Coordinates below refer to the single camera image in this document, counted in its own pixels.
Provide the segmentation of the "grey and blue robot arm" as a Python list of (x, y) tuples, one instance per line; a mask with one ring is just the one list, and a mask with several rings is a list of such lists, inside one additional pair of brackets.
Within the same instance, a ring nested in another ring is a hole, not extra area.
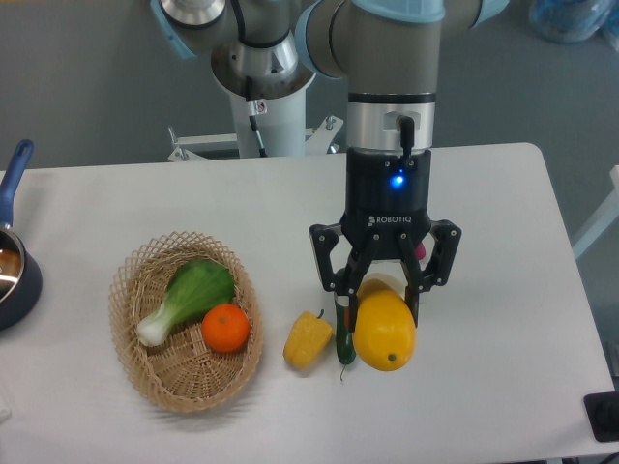
[(301, 155), (305, 111), (275, 103), (302, 96), (317, 75), (347, 81), (342, 218), (309, 233), (322, 286), (354, 331), (370, 265), (396, 261), (411, 312), (448, 281), (461, 237), (427, 213), (442, 42), (501, 13), (502, 1), (155, 1), (167, 39), (187, 56), (209, 53), (237, 107), (244, 157)]

